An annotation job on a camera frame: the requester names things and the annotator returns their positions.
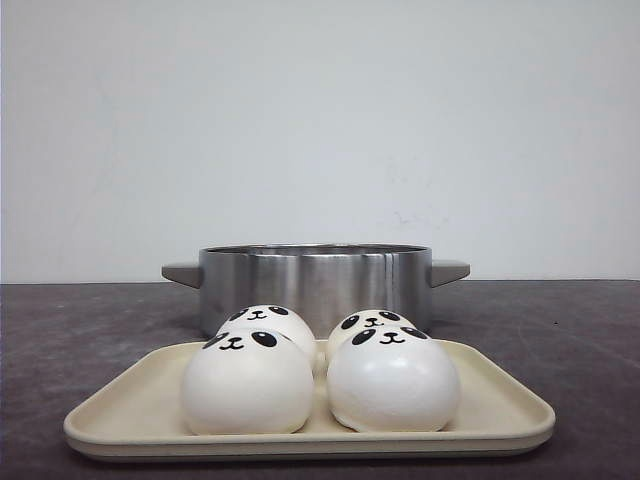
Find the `panda bun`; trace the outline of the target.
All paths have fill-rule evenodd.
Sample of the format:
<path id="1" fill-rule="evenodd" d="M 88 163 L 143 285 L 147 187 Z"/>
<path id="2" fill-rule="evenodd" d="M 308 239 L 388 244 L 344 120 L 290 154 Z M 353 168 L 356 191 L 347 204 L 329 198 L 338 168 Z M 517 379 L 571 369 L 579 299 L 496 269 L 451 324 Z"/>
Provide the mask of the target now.
<path id="1" fill-rule="evenodd" d="M 356 333 L 382 326 L 415 327 L 407 318 L 389 310 L 368 309 L 351 313 L 331 331 L 326 344 L 327 358 L 330 359 L 341 344 Z"/>
<path id="2" fill-rule="evenodd" d="M 329 406 L 359 432 L 438 431 L 453 419 L 461 382 L 440 344 L 413 327 L 362 330 L 332 356 Z"/>
<path id="3" fill-rule="evenodd" d="M 300 315 L 280 305 L 261 304 L 245 307 L 229 317 L 217 334 L 239 328 L 277 331 L 292 340 L 315 367 L 317 347 L 315 337 Z"/>
<path id="4" fill-rule="evenodd" d="M 217 334 L 191 357 L 181 407 L 195 434 L 283 434 L 305 424 L 313 394 L 312 366 L 291 339 L 240 328 Z"/>

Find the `stainless steel steamer pot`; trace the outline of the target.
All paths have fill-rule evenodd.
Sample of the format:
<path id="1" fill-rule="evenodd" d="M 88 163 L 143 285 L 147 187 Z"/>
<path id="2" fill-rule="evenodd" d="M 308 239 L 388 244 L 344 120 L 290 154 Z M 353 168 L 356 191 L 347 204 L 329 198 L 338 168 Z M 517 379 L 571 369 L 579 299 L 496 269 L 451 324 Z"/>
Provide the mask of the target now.
<path id="1" fill-rule="evenodd" d="M 294 310 L 318 338 L 348 314 L 375 307 L 427 330 L 433 290 L 469 273 L 469 264 L 435 260 L 426 246 L 394 244 L 212 247 L 195 263 L 162 268 L 164 278 L 198 290 L 207 335 L 250 305 L 271 304 Z"/>

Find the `cream rectangular tray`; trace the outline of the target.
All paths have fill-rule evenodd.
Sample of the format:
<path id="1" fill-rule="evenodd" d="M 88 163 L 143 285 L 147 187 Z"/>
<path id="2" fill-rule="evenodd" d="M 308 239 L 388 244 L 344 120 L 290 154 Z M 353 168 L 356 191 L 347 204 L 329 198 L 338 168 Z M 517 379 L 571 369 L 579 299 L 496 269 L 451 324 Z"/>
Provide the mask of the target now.
<path id="1" fill-rule="evenodd" d="M 183 422 L 179 389 L 198 343 L 152 351 L 73 409 L 68 444 L 97 460 L 269 461 L 516 455 L 553 434 L 551 406 L 476 349 L 442 341 L 461 379 L 455 418 L 438 432 L 357 433 L 335 421 L 316 361 L 313 411 L 291 434 L 193 435 Z"/>

